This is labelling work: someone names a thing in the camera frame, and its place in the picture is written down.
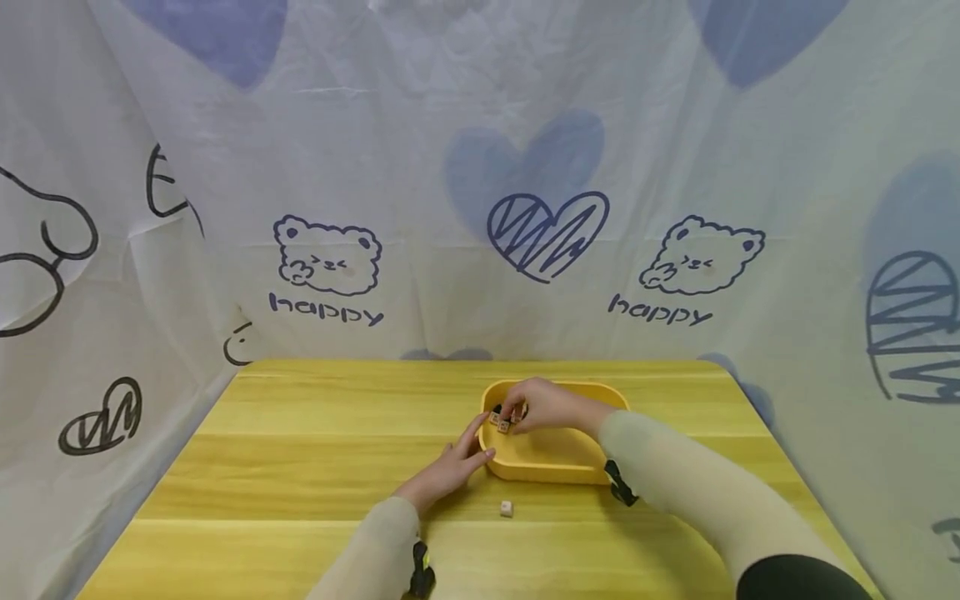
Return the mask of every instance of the wood grain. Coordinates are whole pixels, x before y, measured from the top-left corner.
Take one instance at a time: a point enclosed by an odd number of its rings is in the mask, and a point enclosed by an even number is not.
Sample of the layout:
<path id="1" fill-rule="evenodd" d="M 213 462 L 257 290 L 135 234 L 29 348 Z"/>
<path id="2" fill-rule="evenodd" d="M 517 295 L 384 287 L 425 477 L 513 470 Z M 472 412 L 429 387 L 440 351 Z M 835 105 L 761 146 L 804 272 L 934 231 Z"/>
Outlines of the wood grain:
<path id="1" fill-rule="evenodd" d="M 879 598 L 796 470 L 705 362 L 266 361 L 242 370 L 80 600 L 301 600 L 375 503 L 454 440 L 497 379 L 613 386 L 783 495 Z M 515 516 L 499 516 L 501 500 Z M 424 523 L 433 600 L 732 598 L 712 549 L 592 486 L 480 472 Z"/>

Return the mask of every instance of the right hand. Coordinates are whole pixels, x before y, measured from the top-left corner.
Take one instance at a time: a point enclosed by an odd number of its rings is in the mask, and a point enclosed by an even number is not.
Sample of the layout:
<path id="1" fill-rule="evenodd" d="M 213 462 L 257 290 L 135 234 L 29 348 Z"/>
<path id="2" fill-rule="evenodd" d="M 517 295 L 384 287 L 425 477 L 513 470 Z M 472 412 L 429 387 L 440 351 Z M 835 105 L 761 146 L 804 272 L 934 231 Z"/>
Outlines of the right hand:
<path id="1" fill-rule="evenodd" d="M 600 425 L 616 410 L 609 404 L 574 394 L 552 381 L 534 377 L 510 388 L 500 409 L 500 418 L 509 419 L 514 410 L 522 410 L 524 403 L 527 415 L 512 428 L 516 434 L 551 427 L 571 427 L 597 440 Z"/>

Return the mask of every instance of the white fabric backdrop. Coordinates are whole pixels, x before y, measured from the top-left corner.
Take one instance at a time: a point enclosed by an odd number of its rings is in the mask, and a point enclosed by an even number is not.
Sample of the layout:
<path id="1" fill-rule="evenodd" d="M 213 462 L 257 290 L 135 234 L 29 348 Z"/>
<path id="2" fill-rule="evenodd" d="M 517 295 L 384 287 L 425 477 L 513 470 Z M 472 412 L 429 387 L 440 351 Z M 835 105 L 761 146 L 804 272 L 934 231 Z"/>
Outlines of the white fabric backdrop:
<path id="1" fill-rule="evenodd" d="M 4 3 L 0 595 L 76 593 L 267 355 L 720 362 L 888 597 L 955 595 L 957 26 Z"/>

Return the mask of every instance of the bear drawing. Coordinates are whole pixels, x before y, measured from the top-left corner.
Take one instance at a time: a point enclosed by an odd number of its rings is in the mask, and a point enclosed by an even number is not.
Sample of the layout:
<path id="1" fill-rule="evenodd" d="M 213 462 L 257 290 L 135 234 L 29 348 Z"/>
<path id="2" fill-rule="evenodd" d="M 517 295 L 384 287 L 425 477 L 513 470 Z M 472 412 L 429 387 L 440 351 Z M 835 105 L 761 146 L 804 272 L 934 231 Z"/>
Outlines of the bear drawing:
<path id="1" fill-rule="evenodd" d="M 640 283 L 664 294 L 712 294 L 731 285 L 763 250 L 766 234 L 690 215 L 667 231 Z"/>
<path id="2" fill-rule="evenodd" d="M 280 245 L 280 276 L 293 285 L 339 296 L 359 296 L 376 287 L 383 249 L 369 229 L 286 215 L 274 223 L 274 239 Z"/>

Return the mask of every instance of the yellow tray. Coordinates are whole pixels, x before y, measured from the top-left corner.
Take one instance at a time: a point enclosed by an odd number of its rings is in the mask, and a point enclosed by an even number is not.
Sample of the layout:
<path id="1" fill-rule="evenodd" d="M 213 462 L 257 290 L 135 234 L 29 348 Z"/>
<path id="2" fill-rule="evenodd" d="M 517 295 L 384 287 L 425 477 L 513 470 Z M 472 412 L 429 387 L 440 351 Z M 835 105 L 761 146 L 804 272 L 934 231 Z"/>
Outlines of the yellow tray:
<path id="1" fill-rule="evenodd" d="M 518 380 L 493 383 L 483 394 L 481 410 L 502 404 L 507 390 Z M 571 392 L 630 410 L 627 399 L 602 383 L 557 381 Z M 607 462 L 603 450 L 590 436 L 575 429 L 542 429 L 521 436 L 500 433 L 487 419 L 480 428 L 480 447 L 496 448 L 496 456 L 487 463 L 494 475 L 513 481 L 572 483 L 607 486 L 604 472 Z"/>

